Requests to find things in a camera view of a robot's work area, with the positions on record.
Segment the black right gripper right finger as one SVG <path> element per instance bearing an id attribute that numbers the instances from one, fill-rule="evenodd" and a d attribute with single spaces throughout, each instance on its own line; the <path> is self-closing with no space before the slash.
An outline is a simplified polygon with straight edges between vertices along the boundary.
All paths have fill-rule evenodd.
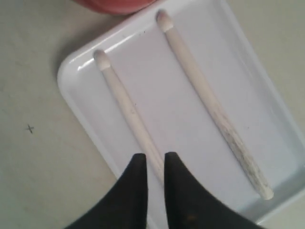
<path id="1" fill-rule="evenodd" d="M 238 229 L 235 215 L 196 180 L 176 152 L 165 154 L 164 198 L 170 229 Z"/>

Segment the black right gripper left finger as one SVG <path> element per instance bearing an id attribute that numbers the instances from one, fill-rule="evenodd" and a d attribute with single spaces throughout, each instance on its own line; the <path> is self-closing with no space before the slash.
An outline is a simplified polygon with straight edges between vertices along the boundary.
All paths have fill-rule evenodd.
<path id="1" fill-rule="evenodd" d="M 145 154 L 134 154 L 109 192 L 68 229 L 145 229 L 148 181 Z"/>

